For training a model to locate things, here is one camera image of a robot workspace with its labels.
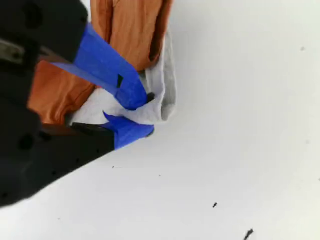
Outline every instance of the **blue tape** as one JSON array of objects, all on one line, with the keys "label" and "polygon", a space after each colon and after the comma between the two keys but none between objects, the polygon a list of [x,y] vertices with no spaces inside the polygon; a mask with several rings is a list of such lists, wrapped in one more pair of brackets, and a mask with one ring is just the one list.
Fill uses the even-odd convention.
[{"label": "blue tape", "polygon": [[104,88],[127,110],[136,110],[147,103],[147,93],[135,68],[106,43],[90,23],[74,63],[53,64]]},{"label": "blue tape", "polygon": [[145,138],[154,130],[153,125],[137,124],[122,116],[112,116],[104,112],[104,116],[109,121],[101,127],[114,132],[114,149],[120,149],[135,141]]}]

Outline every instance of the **metal part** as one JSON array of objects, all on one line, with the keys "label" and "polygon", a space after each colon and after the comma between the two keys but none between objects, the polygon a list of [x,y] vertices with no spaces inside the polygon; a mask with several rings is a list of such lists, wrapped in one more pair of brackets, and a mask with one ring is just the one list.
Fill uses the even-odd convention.
[{"label": "metal part", "polygon": [[25,49],[12,42],[0,38],[0,60],[5,60],[14,64],[23,64]]}]

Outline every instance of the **gray fabric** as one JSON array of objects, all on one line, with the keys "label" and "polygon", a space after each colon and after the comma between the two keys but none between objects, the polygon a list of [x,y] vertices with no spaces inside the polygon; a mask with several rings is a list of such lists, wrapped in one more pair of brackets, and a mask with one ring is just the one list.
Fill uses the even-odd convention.
[{"label": "gray fabric", "polygon": [[157,64],[140,74],[147,93],[154,93],[155,99],[135,111],[124,109],[114,97],[104,89],[96,89],[71,122],[104,124],[103,115],[124,116],[136,123],[155,125],[167,122],[177,105],[177,85],[174,67],[173,46],[170,32],[164,39],[163,49]]}]

